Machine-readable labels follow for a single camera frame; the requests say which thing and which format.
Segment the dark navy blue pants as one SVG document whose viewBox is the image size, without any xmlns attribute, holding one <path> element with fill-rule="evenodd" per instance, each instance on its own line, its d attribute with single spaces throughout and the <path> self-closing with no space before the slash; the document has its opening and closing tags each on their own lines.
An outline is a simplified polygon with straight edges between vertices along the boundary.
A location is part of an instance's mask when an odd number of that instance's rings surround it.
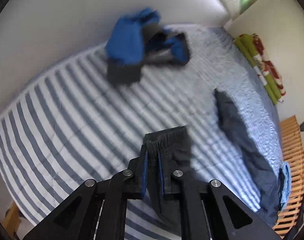
<svg viewBox="0 0 304 240">
<path fill-rule="evenodd" d="M 251 176 L 260 194 L 259 209 L 256 214 L 273 227 L 278 219 L 278 213 L 286 203 L 287 194 L 284 192 L 285 183 L 289 176 L 285 174 L 284 164 L 274 170 L 266 158 L 260 154 L 255 142 L 249 136 L 246 125 L 237 110 L 233 100 L 225 93 L 214 91 L 218 113 L 218 126 L 227 139 L 241 154 L 245 170 Z M 163 198 L 159 183 L 162 177 L 154 178 L 157 174 L 155 166 L 163 167 L 165 163 L 176 164 L 178 169 L 192 178 L 198 178 L 191 166 L 192 140 L 187 128 L 178 126 L 144 136 L 143 144 L 149 156 L 148 191 L 152 198 L 152 207 L 166 224 L 180 232 L 178 202 L 167 202 Z"/>
</svg>

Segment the light blue denim jeans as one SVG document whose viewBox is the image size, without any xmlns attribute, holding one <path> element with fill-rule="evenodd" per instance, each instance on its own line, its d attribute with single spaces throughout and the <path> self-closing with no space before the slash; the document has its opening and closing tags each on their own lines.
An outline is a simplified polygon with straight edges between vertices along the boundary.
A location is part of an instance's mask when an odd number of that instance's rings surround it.
<svg viewBox="0 0 304 240">
<path fill-rule="evenodd" d="M 291 169 L 288 162 L 283 162 L 280 170 L 280 206 L 281 210 L 284 210 L 291 194 L 292 178 Z"/>
</svg>

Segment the blue white striped bedspread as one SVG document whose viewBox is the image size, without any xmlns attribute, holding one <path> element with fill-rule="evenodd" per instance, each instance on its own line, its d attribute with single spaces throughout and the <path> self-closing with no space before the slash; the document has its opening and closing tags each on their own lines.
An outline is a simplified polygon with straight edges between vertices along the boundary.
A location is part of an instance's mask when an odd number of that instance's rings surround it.
<svg viewBox="0 0 304 240">
<path fill-rule="evenodd" d="M 0 114 L 0 173 L 37 232 L 45 217 L 88 179 L 127 168 L 146 134 L 184 126 L 191 138 L 188 167 L 199 180 L 219 180 L 253 212 L 261 192 L 220 129 L 214 92 L 235 104 L 248 136 L 277 175 L 283 156 L 277 109 L 258 74 L 223 29 L 176 25 L 187 35 L 186 66 L 144 66 L 141 79 L 113 86 L 105 45 L 85 49 L 37 76 Z"/>
</svg>

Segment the green red floral folded blanket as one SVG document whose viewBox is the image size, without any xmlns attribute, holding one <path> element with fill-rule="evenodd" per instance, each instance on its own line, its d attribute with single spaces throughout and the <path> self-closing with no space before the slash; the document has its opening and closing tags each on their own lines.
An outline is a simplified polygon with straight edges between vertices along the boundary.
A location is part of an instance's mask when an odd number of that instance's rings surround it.
<svg viewBox="0 0 304 240">
<path fill-rule="evenodd" d="M 261 38 L 257 34 L 242 34 L 234 39 L 234 44 L 255 70 L 272 103 L 283 103 L 286 90 L 281 74 L 269 59 Z"/>
</svg>

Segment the wooden slatted bed frame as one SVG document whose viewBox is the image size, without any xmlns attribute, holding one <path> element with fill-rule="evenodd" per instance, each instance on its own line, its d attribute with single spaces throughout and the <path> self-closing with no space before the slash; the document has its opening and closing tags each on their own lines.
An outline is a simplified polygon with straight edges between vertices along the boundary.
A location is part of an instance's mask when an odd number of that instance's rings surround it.
<svg viewBox="0 0 304 240">
<path fill-rule="evenodd" d="M 304 194 L 304 151 L 296 116 L 291 116 L 280 122 L 283 159 L 288 162 L 291 170 L 291 191 L 288 204 L 278 214 L 278 220 L 273 230 L 281 239 L 298 224 L 299 212 L 302 209 Z"/>
</svg>

